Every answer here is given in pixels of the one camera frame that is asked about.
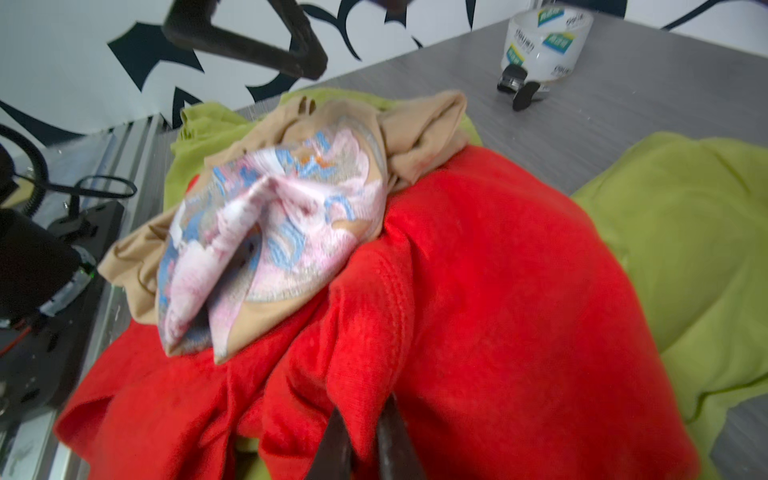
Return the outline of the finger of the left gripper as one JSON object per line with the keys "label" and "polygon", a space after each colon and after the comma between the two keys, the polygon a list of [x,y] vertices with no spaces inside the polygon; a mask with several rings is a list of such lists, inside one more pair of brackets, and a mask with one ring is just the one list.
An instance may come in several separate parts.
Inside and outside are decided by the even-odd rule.
{"label": "finger of the left gripper", "polygon": [[295,1],[270,0],[269,4],[296,42],[295,51],[213,25],[215,0],[174,1],[161,30],[179,48],[247,62],[294,78],[319,79],[327,69],[328,57],[303,9]]}

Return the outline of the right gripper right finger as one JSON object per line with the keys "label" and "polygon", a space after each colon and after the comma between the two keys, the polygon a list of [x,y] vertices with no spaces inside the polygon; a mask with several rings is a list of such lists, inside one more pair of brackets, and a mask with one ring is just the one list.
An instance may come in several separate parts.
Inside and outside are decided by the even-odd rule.
{"label": "right gripper right finger", "polygon": [[379,478],[381,480],[425,480],[426,474],[408,435],[406,423],[391,395],[377,427]]}

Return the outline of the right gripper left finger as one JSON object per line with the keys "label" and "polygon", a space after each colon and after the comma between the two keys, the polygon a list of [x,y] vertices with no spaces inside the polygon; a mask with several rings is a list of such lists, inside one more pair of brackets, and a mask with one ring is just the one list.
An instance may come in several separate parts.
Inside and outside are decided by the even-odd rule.
{"label": "right gripper left finger", "polygon": [[352,446],[340,412],[335,409],[317,449],[306,480],[349,480]]}

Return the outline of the red t-shirt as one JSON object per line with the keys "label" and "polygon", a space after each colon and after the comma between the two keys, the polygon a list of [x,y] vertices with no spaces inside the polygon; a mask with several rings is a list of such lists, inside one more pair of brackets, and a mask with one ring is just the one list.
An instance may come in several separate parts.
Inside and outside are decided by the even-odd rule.
{"label": "red t-shirt", "polygon": [[132,324],[60,415],[94,479],[231,479],[258,440],[306,476],[338,412],[378,474],[394,397],[430,479],[693,479],[699,459],[635,291],[588,216],[469,146],[396,194],[380,237],[273,331],[217,365]]}

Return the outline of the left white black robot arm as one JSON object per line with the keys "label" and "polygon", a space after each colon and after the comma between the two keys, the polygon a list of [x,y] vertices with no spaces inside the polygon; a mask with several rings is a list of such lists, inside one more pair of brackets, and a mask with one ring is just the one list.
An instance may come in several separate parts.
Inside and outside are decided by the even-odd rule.
{"label": "left white black robot arm", "polygon": [[[273,1],[291,35],[282,50],[212,24],[214,1],[175,1],[161,37],[184,53],[196,50],[263,66],[295,79],[317,80],[327,55],[302,7]],[[22,210],[1,211],[1,426],[7,428],[62,404],[75,383],[103,283],[97,259],[117,236],[136,185],[123,192],[50,182],[41,151],[8,126],[2,138],[31,161],[31,197]]]}

